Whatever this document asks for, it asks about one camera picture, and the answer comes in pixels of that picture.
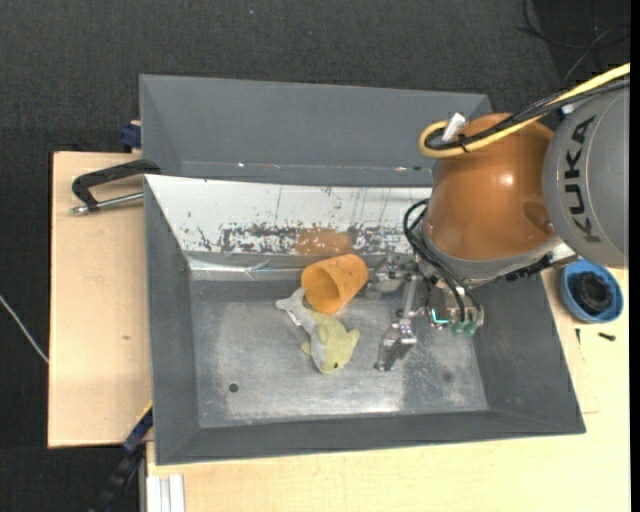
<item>dark carpet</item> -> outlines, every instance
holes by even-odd
[[[2,0],[0,294],[46,351],[48,153],[123,151],[140,73],[482,92],[515,111],[630,60],[630,0],[528,6],[548,40],[513,0]],[[118,448],[46,449],[47,368],[1,309],[0,389],[0,511],[86,510]],[[133,488],[116,510],[136,506]]]

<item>table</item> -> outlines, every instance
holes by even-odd
[[[121,443],[151,399],[142,202],[69,213],[80,204],[70,188],[76,176],[136,158],[54,155],[52,449]],[[139,191],[140,180],[100,187],[96,196]],[[628,304],[628,271],[613,273]],[[157,466],[151,432],[147,474],[182,474],[188,512],[628,510],[629,308],[608,324],[575,321],[560,303],[558,277],[543,273],[586,434]]]

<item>metal bracket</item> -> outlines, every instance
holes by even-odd
[[[484,309],[476,308],[473,300],[459,287],[457,291],[462,299],[466,320],[460,321],[460,306],[451,290],[439,282],[431,288],[427,304],[429,325],[436,330],[450,328],[456,334],[473,336],[476,329],[484,323]]]
[[[374,368],[380,371],[391,370],[394,363],[398,359],[404,359],[411,347],[418,342],[413,333],[411,320],[420,313],[420,310],[414,311],[412,306],[418,281],[422,281],[424,276],[419,272],[412,271],[405,274],[404,279],[408,283],[404,291],[403,308],[398,312],[400,320],[392,323],[385,331],[378,349],[378,360]]]

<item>cable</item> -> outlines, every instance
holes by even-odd
[[[418,217],[412,222],[411,226],[409,226],[409,216],[411,215],[411,213],[413,213],[413,211],[415,211],[417,208],[423,205],[425,206],[425,208],[422,210],[422,212],[420,212],[420,215],[418,215]],[[458,309],[460,311],[460,321],[464,322],[466,317],[465,306],[464,306],[464,302],[462,301],[462,297],[460,296],[460,293],[458,292],[458,289],[456,288],[455,285],[457,284],[464,290],[465,294],[471,299],[471,302],[473,303],[473,305],[476,307],[478,311],[480,311],[481,309],[480,304],[471,293],[471,290],[469,289],[467,284],[464,283],[458,276],[456,276],[455,273],[452,272],[451,269],[435,253],[433,253],[433,251],[431,251],[426,245],[424,245],[422,243],[422,240],[416,237],[415,234],[413,233],[413,230],[415,229],[415,227],[418,225],[418,223],[423,219],[424,215],[426,214],[428,205],[429,205],[429,199],[423,199],[422,201],[418,201],[417,203],[409,207],[409,209],[404,215],[403,224],[402,224],[404,229],[404,234],[407,240],[409,241],[409,244],[418,253],[418,255],[422,259],[424,259],[427,263],[432,265],[438,272],[440,272],[442,279],[447,284],[447,287],[451,290],[451,292],[453,293],[453,296],[456,299],[456,302],[458,304]]]
[[[527,3],[528,0],[523,0],[522,1],[522,14],[524,16],[524,20],[527,24],[526,27],[518,27],[519,30],[522,30],[523,32],[526,32],[528,34],[534,35],[536,37],[538,37],[539,39],[542,39],[543,41],[550,43],[550,44],[555,44],[556,46],[561,46],[563,48],[571,48],[574,50],[587,50],[589,49],[589,47],[593,44],[593,42],[589,45],[579,45],[579,44],[573,44],[573,43],[567,43],[565,41],[560,41],[558,39],[553,39],[549,36],[547,36],[546,34],[543,34],[542,32],[540,32],[532,23],[531,21],[531,17],[529,16],[529,9],[527,8]],[[595,13],[593,12],[593,5],[592,5],[592,20],[594,23],[594,35],[597,34],[597,25],[595,25]],[[622,28],[622,27],[630,27],[630,25],[628,23],[620,23],[620,24],[615,24],[610,28]],[[624,34],[623,36],[621,36],[618,39],[615,39],[614,41],[611,41],[609,43],[606,44],[601,44],[599,46],[594,46],[594,50],[600,50],[602,48],[608,48],[610,46],[614,46],[618,43],[621,43],[622,41],[624,41],[625,39],[627,39],[629,36],[631,35],[631,31],[629,31],[627,34]]]
[[[38,355],[42,358],[42,360],[49,364],[49,358],[47,357],[47,355],[44,353],[44,351],[40,348],[40,345],[38,345],[38,343],[36,343],[36,340],[33,339],[33,336],[31,336],[31,334],[29,333],[29,331],[27,330],[27,328],[24,326],[24,324],[22,323],[22,321],[20,320],[20,318],[18,317],[18,315],[16,314],[16,312],[11,308],[11,306],[9,306],[9,304],[7,303],[6,300],[4,300],[4,297],[2,295],[0,295],[0,303],[2,303],[2,305],[5,307],[5,309],[9,312],[9,314],[11,315],[11,317],[16,321],[16,323],[18,324],[18,326],[20,327],[20,329],[22,329],[22,332],[24,333],[24,335],[26,336],[26,338],[29,340],[29,343],[31,343],[31,346],[35,349],[35,351],[38,353]]]
[[[564,87],[566,85],[566,83],[569,81],[569,77],[574,73],[574,71],[576,69],[578,69],[578,66],[582,63],[582,61],[584,59],[586,59],[589,54],[593,51],[597,50],[597,44],[598,42],[603,39],[604,37],[606,37],[608,34],[610,34],[612,31],[614,30],[614,27],[611,27],[608,30],[605,30],[604,32],[602,32],[602,34],[600,34],[598,37],[596,37],[592,43],[589,45],[588,48],[585,48],[584,53],[580,56],[580,58],[578,60],[576,60],[576,62],[574,62],[573,66],[571,66],[571,68],[569,68],[569,71],[567,71],[564,75],[564,77],[562,78],[562,86]]]
[[[518,114],[515,114],[513,116],[513,118],[516,121],[524,121],[524,120],[529,119],[530,117],[533,117],[533,116],[536,116],[536,115],[546,114],[546,113],[552,112],[552,111],[557,110],[559,108],[562,108],[565,105],[568,105],[570,103],[575,103],[576,101],[580,101],[582,99],[589,98],[591,96],[596,96],[596,95],[604,94],[604,93],[607,93],[607,92],[617,91],[618,89],[624,89],[625,87],[629,87],[630,85],[631,85],[631,79],[630,78],[621,78],[621,79],[618,79],[615,82],[612,82],[610,84],[606,84],[606,85],[602,85],[600,87],[596,87],[595,89],[592,89],[591,91],[583,92],[582,94],[579,94],[579,95],[574,96],[572,98],[564,99],[562,101],[558,101],[556,103],[541,104],[541,105],[539,105],[539,106],[537,106],[535,108],[532,105],[531,107],[523,110],[522,112],[520,112]]]
[[[600,27],[598,26],[598,17],[596,16],[596,2],[595,0],[589,0],[589,10],[591,11],[591,29],[593,32],[594,39],[597,39],[600,35]],[[593,62],[596,65],[596,68],[600,70],[602,73],[604,71],[604,66],[602,65],[602,59],[600,58],[600,49],[595,47],[594,41],[591,42],[589,46],[593,45],[594,47],[590,50],[587,50],[587,54],[591,53],[591,57],[593,58]]]
[[[627,63],[622,66],[618,66],[617,68],[611,69],[601,75],[598,75],[591,80],[588,80],[581,85],[574,87],[573,89],[564,92],[555,99],[551,100],[548,105],[556,105],[559,106],[564,100],[573,100],[584,93],[588,93],[593,91],[609,82],[617,80],[625,75],[631,73],[631,64]],[[472,137],[464,137],[460,136],[459,140],[453,143],[443,144],[441,146],[433,146],[431,141],[433,141],[436,137],[442,134],[449,121],[438,121],[428,126],[420,135],[418,139],[418,147],[420,151],[424,153],[426,156],[431,158],[449,158],[453,156],[460,156],[464,153],[470,153],[471,151],[475,151],[477,149],[483,148],[500,140],[507,135],[517,132],[521,130],[525,126],[537,121],[546,112],[543,112],[539,115],[534,115],[532,117],[528,117],[525,121],[519,121],[514,124],[513,117],[509,117],[497,125],[493,126],[489,130],[486,130],[483,133],[489,133],[488,135],[476,135]]]

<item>plastic cup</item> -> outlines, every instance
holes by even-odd
[[[367,264],[355,254],[318,261],[302,271],[302,287],[309,303],[320,313],[335,313],[369,279]]]

